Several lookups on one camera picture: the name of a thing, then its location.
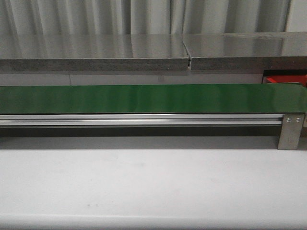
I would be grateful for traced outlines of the green conveyor belt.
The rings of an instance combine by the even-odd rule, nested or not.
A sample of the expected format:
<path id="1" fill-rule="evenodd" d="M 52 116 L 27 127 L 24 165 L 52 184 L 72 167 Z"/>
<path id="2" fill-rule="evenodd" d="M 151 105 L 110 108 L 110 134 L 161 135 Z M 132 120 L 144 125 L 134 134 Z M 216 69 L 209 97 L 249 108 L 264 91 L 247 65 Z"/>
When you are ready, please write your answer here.
<path id="1" fill-rule="evenodd" d="M 17 114 L 305 113 L 299 84 L 2 86 L 0 112 Z"/>

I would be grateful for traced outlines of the grey stone shelf slab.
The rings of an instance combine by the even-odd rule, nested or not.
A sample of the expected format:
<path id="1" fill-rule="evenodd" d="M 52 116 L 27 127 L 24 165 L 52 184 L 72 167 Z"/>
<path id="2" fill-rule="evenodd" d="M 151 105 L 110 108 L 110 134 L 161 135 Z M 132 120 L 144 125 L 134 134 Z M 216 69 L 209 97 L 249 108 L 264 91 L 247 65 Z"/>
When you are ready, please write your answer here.
<path id="1" fill-rule="evenodd" d="M 2 72 L 186 71 L 177 34 L 2 35 Z"/>
<path id="2" fill-rule="evenodd" d="M 307 68 L 306 32 L 184 34 L 182 40 L 193 71 Z"/>

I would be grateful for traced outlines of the red plastic bin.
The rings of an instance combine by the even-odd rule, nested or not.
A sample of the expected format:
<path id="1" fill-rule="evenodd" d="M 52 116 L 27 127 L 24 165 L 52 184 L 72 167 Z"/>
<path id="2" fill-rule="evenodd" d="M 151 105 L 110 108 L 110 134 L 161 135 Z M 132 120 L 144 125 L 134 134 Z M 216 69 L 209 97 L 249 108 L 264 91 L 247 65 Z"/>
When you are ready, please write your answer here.
<path id="1" fill-rule="evenodd" d="M 271 75 L 264 76 L 262 80 L 263 84 L 266 83 L 295 83 L 307 87 L 306 75 Z"/>

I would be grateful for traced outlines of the aluminium conveyor side rail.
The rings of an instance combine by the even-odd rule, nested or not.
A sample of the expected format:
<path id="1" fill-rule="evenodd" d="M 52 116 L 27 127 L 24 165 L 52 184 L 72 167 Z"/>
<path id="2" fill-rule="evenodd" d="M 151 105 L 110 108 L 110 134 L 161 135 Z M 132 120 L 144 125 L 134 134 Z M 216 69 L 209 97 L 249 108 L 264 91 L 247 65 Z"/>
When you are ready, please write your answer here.
<path id="1" fill-rule="evenodd" d="M 280 125 L 283 114 L 1 115 L 2 127 Z"/>

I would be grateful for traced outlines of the steel conveyor support bracket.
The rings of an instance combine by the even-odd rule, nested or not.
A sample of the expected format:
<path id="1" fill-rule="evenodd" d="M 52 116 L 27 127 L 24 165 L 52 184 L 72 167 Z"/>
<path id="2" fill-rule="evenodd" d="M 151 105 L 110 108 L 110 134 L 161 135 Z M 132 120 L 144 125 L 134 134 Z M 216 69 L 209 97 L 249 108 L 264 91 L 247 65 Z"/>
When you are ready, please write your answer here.
<path id="1" fill-rule="evenodd" d="M 305 114 L 285 114 L 278 141 L 278 150 L 296 150 L 305 119 Z"/>

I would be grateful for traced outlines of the grey pleated curtain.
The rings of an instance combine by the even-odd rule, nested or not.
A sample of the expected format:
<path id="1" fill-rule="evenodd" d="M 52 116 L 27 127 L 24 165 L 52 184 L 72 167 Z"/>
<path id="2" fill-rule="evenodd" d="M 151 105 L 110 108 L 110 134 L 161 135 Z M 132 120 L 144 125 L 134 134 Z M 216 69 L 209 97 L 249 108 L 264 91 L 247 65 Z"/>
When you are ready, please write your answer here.
<path id="1" fill-rule="evenodd" d="M 282 32 L 288 0 L 3 0 L 3 35 Z"/>

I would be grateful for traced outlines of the right grey stone shelf slab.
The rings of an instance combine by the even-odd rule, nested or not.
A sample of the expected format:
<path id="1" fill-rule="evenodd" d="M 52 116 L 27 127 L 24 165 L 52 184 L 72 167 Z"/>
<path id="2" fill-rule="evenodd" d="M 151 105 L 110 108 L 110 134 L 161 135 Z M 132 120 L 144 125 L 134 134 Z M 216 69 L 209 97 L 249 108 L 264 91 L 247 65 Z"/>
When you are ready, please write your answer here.
<path id="1" fill-rule="evenodd" d="M 182 40 L 193 71 L 307 68 L 306 32 L 184 34 Z"/>

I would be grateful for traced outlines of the left grey stone shelf slab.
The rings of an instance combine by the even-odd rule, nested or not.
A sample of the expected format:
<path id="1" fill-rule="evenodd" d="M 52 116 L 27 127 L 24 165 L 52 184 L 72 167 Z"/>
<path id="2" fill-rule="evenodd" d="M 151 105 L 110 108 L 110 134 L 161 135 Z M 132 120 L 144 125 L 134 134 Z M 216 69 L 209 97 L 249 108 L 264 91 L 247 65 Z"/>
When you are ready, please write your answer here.
<path id="1" fill-rule="evenodd" d="M 2 35 L 2 72 L 186 71 L 177 34 Z"/>

